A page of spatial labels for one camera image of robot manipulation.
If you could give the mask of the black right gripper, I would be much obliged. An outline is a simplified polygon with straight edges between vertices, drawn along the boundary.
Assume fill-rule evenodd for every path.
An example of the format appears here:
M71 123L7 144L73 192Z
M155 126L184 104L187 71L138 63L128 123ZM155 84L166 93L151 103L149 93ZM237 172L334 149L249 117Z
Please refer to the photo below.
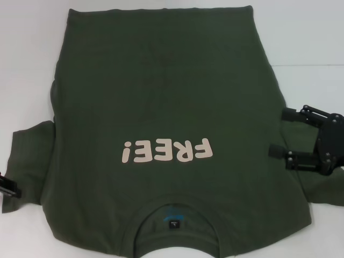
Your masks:
M284 160L288 170L311 171L325 176L338 167L344 167L344 116L304 105L300 111L284 108L281 120L297 121L318 128L314 153L270 145L269 157Z

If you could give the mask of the dark green FREE! t-shirt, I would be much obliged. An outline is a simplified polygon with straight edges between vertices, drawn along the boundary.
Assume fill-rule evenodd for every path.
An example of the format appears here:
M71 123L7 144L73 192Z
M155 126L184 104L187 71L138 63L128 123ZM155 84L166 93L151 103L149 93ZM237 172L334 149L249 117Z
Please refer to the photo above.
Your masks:
M214 258L274 244L344 206L344 170L290 171L271 144L311 151L285 107L253 8L70 10L54 119L13 134L6 175L55 238L125 258L187 247Z

